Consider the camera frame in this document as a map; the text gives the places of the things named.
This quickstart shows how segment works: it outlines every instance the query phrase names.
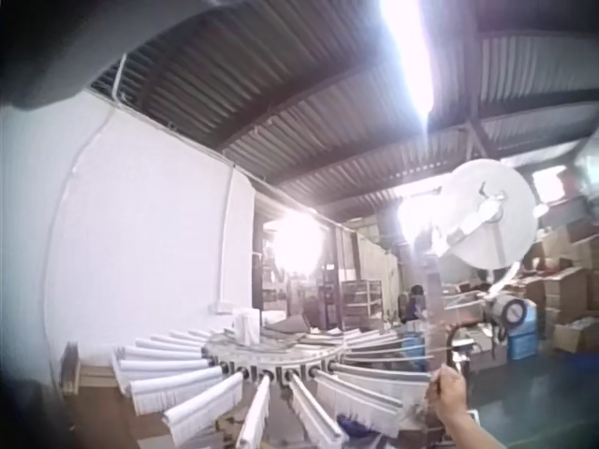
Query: metal rack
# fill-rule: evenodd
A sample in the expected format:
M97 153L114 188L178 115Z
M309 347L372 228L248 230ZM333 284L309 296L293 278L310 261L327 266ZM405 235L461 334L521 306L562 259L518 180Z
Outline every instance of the metal rack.
M383 320L383 285L381 281L341 282L343 322L347 328L372 327Z

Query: white wall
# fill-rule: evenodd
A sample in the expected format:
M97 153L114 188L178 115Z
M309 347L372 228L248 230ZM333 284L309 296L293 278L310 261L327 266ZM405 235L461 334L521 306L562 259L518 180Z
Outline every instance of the white wall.
M98 361L227 324L219 297L250 306L254 189L238 172L88 93L3 125L3 367L44 381L70 340Z

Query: person's hand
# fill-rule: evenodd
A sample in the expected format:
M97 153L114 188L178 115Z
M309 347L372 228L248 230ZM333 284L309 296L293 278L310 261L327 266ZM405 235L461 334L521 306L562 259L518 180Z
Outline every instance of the person's hand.
M427 400L446 426L452 420L468 415L466 381L445 364L432 375Z

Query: bright light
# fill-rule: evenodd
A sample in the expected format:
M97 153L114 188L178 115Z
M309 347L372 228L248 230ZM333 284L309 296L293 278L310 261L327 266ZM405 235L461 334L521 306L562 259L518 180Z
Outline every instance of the bright light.
M564 170L564 166L555 166L533 174L534 188L542 202L551 203L565 196L562 180L558 177Z
M434 103L431 64L424 41L418 0L380 0L383 20L397 45L412 101L421 117Z
M406 198L397 209L397 217L407 241L414 241L424 230L431 227L431 218L437 195Z
M289 273L309 274L320 258L323 235L314 218L292 213L279 222L273 243L277 267Z
M540 218L543 215L545 215L547 212L549 212L549 206L545 203L540 203L540 204L537 204L536 206L534 206L534 209L533 209L534 218Z
M393 189L395 196L414 196L432 192L434 189L441 187L443 182L449 176L449 173L443 175L431 176L424 180L408 182L398 185Z
M433 228L432 230L431 247L434 253L437 254L437 257L441 257L443 254L449 251L449 244L447 243L445 237L441 235L441 231L439 231L439 228L437 227Z

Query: metal ceiling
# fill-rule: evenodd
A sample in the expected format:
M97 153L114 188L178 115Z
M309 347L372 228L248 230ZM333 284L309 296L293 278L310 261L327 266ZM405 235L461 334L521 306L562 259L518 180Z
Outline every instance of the metal ceiling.
M198 16L129 54L121 95L337 220L469 157L517 157L596 129L599 2L421 5L427 136L376 0L256 0ZM115 71L94 88L107 92Z
M542 164L548 161L557 161L560 157L568 154L574 150L580 140L574 140L572 142L563 143L561 145L555 145L553 147L543 148L533 152L526 152L518 154L516 156L508 156L502 158L502 163L508 167L519 168L525 166L532 166Z

